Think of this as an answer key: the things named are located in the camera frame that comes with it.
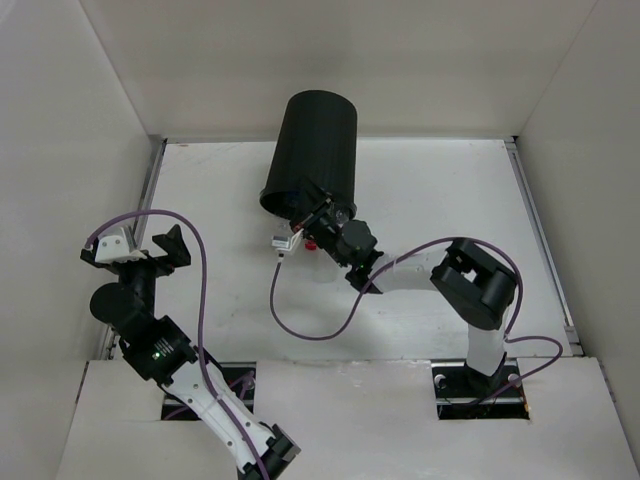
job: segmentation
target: white floor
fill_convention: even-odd
[[[640,478],[595,359],[524,383],[531,421],[439,421],[428,362],[267,361],[255,402],[302,448],[282,480]],[[57,479],[235,479],[226,446],[158,421],[161,402],[126,363],[91,362]]]
[[[270,237],[279,223],[258,203],[275,143],[170,145],[153,199],[191,219],[210,259],[206,346],[219,360],[436,359],[466,354],[466,324],[437,293],[368,297],[349,329],[330,342],[289,337],[269,313],[276,258]],[[547,335],[569,348],[564,315],[545,267],[504,143],[497,140],[383,140],[358,143],[358,218],[379,247],[403,253],[429,240],[475,236],[491,241],[522,268],[525,300],[513,332]],[[151,236],[170,219],[150,219]],[[198,251],[185,233],[193,265],[158,282],[156,314],[168,314],[196,338],[200,282]],[[301,249],[288,259],[277,290],[281,317],[298,331],[327,334],[343,322],[356,292],[343,279],[314,281],[321,252]],[[513,356],[549,356],[542,342],[509,347]]]

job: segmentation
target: purple cable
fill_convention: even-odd
[[[247,390],[249,390],[250,386],[251,386],[251,382],[248,382],[246,380],[242,382],[242,390],[240,390],[240,395],[238,395],[238,398],[240,400],[244,400],[244,396],[247,394]]]
[[[376,270],[371,275],[371,277],[369,278],[367,283],[365,283],[364,287],[362,287],[362,290],[360,291],[360,293],[358,293],[358,296],[356,297],[356,301],[353,303],[353,307],[351,307],[351,311],[349,312],[349,316],[347,317],[345,322],[342,324],[342,326],[332,334],[318,336],[318,337],[312,337],[312,336],[309,336],[309,335],[304,335],[304,334],[295,332],[294,330],[291,330],[289,327],[287,327],[282,322],[282,320],[280,320],[280,318],[278,317],[278,314],[276,313],[275,305],[274,305],[274,299],[275,299],[275,291],[276,291],[276,283],[277,283],[277,280],[278,280],[278,275],[280,274],[280,269],[282,268],[282,259],[283,259],[283,257],[281,256],[278,259],[278,265],[276,266],[276,271],[273,274],[273,280],[271,282],[271,290],[270,290],[270,294],[269,294],[269,307],[271,309],[271,315],[273,315],[274,320],[280,326],[280,328],[282,328],[289,335],[292,335],[292,336],[294,336],[296,338],[299,338],[301,340],[320,342],[320,341],[331,340],[333,338],[336,338],[338,335],[340,335],[342,332],[344,332],[347,329],[347,327],[349,326],[349,324],[353,320],[353,317],[354,317],[354,315],[356,313],[356,310],[358,309],[358,306],[360,305],[360,301],[362,300],[362,297],[367,292],[367,290],[369,289],[369,287],[371,286],[373,281],[379,275],[381,275],[382,273],[384,273],[387,270],[389,270],[390,268],[392,268],[396,263],[401,263],[401,262],[405,261],[407,258],[409,258],[409,257],[411,257],[411,256],[413,256],[413,255],[415,255],[417,253],[420,253],[421,251],[426,250],[427,248],[435,247],[436,245],[441,245],[443,243],[452,242],[457,238],[460,238],[460,237],[444,237],[444,238],[439,238],[437,240],[432,240],[431,242],[427,242],[427,243],[425,243],[423,245],[420,245],[419,247],[416,247],[413,250],[408,251],[404,255],[401,255],[398,258],[396,258],[395,260],[392,260],[389,263],[386,263],[385,265],[380,267],[378,270]],[[499,247],[496,247],[495,245],[493,245],[493,244],[491,244],[489,242],[486,242],[484,240],[480,240],[480,239],[477,239],[477,238],[471,238],[471,237],[466,237],[466,238],[469,238],[469,240],[471,240],[472,242],[474,242],[474,243],[476,243],[478,245],[481,245],[481,246],[483,246],[485,248],[488,248],[489,250],[491,250],[491,251],[497,253],[498,255],[500,255],[509,264],[509,266],[513,269],[514,273],[516,274],[516,279],[517,279],[516,281],[517,281],[517,287],[518,287],[518,298],[516,300],[516,305],[515,305],[515,307],[513,309],[513,314],[511,315],[509,323],[507,324],[507,326],[506,326],[506,328],[504,330],[505,343],[518,343],[518,342],[524,342],[524,341],[528,341],[528,340],[543,340],[543,341],[546,341],[546,342],[551,342],[551,343],[555,344],[558,347],[558,353],[553,358],[551,358],[551,360],[549,360],[547,363],[545,363],[544,365],[541,365],[541,366],[539,366],[537,368],[534,368],[530,372],[527,372],[527,373],[525,373],[523,375],[520,375],[519,377],[517,377],[514,380],[510,381],[509,383],[507,383],[506,385],[504,385],[500,389],[496,390],[494,393],[492,393],[488,397],[486,397],[484,399],[476,400],[476,401],[471,402],[470,404],[468,404],[469,406],[471,406],[471,405],[475,405],[475,404],[478,404],[478,403],[482,403],[482,402],[487,401],[487,400],[491,400],[491,399],[501,395],[502,393],[504,393],[509,388],[511,388],[511,387],[517,385],[518,383],[520,383],[521,380],[523,380],[523,379],[525,379],[527,377],[530,377],[531,375],[533,375],[535,373],[538,373],[539,371],[544,370],[545,368],[547,368],[550,365],[554,364],[562,356],[562,353],[563,353],[564,349],[562,347],[562,344],[560,342],[558,342],[556,339],[551,338],[551,337],[545,337],[545,336],[542,336],[542,335],[530,335],[530,336],[518,337],[518,338],[513,338],[513,339],[507,338],[509,333],[511,333],[511,330],[513,329],[513,326],[515,325],[516,320],[518,319],[518,315],[520,314],[520,310],[522,309],[522,300],[524,298],[524,284],[522,282],[522,273],[520,272],[520,269],[518,268],[516,263],[511,259],[511,257],[509,257],[509,255],[507,255],[507,253],[504,252]]]
[[[250,372],[245,373],[244,375],[242,375],[241,377],[237,378],[236,380],[234,380],[233,382],[231,382],[229,384],[229,388],[233,388],[236,385],[238,385],[240,382],[245,382],[247,380],[253,380],[253,370],[251,370]]]
[[[260,457],[256,446],[253,444],[251,437],[249,437],[249,434],[244,429],[244,426],[242,425],[240,420],[238,420],[238,417],[234,415],[233,410],[231,410],[231,408],[229,408],[229,406],[223,400],[218,399],[218,392],[216,391],[213,382],[211,381],[211,377],[209,377],[209,372],[207,372],[207,361],[204,353],[204,307],[207,293],[207,252],[204,246],[204,241],[202,240],[202,236],[200,235],[200,232],[198,232],[198,229],[195,227],[195,225],[193,225],[189,220],[187,220],[179,213],[172,212],[170,210],[138,210],[136,212],[129,212],[118,215],[117,217],[112,218],[105,224],[98,227],[95,232],[89,235],[84,248],[91,248],[95,239],[98,238],[98,235],[100,235],[105,230],[113,227],[114,225],[117,225],[118,223],[124,222],[125,220],[129,220],[131,218],[138,218],[145,215],[161,215],[165,217],[172,217],[176,220],[181,221],[189,228],[189,230],[191,230],[191,233],[193,233],[193,236],[198,242],[198,247],[200,248],[200,256],[202,259],[202,284],[200,287],[200,309],[198,311],[198,360],[200,362],[202,378],[207,385],[207,389],[209,390],[209,392],[211,392],[211,395],[213,395],[216,401],[220,404],[222,410],[224,410],[231,422],[240,432],[240,435],[242,435],[244,441],[247,443],[247,447],[249,447],[251,454],[256,459],[256,464],[258,465],[258,469],[260,470],[260,474],[262,475],[263,480],[269,480],[269,473],[267,472],[264,462],[262,461],[262,458]]]
[[[167,415],[166,417],[164,417],[162,420],[171,420],[173,417],[177,417],[178,415],[180,415],[181,413],[184,413],[186,411],[190,410],[189,407],[180,407],[180,408],[176,408],[173,412],[171,412],[169,415]]]

